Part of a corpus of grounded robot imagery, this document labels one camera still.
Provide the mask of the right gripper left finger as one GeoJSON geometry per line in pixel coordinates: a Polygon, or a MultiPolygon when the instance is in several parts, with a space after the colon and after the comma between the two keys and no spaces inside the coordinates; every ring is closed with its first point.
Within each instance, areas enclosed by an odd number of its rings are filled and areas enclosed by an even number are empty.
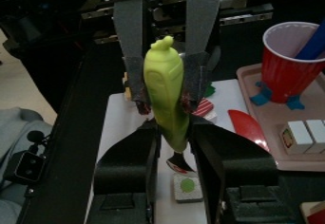
{"type": "Polygon", "coordinates": [[[161,135],[153,121],[104,153],[94,168],[86,224],[153,224],[161,135]]]}

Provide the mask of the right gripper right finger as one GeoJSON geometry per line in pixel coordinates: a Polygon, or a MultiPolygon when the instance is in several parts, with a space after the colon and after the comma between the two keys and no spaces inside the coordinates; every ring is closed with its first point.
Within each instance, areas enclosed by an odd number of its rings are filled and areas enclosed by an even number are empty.
{"type": "Polygon", "coordinates": [[[256,143],[189,118],[188,143],[208,224],[294,224],[271,155],[256,143]]]}

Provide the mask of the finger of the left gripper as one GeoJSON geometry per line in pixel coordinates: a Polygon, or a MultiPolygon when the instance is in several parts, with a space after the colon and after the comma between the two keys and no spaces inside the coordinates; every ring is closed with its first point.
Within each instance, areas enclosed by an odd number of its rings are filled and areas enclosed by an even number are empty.
{"type": "Polygon", "coordinates": [[[207,87],[207,46],[217,8],[219,0],[187,0],[181,106],[188,113],[196,109],[207,87]]]}
{"type": "Polygon", "coordinates": [[[143,0],[123,0],[113,4],[113,27],[128,75],[131,100],[137,113],[151,111],[143,81],[143,0]]]}

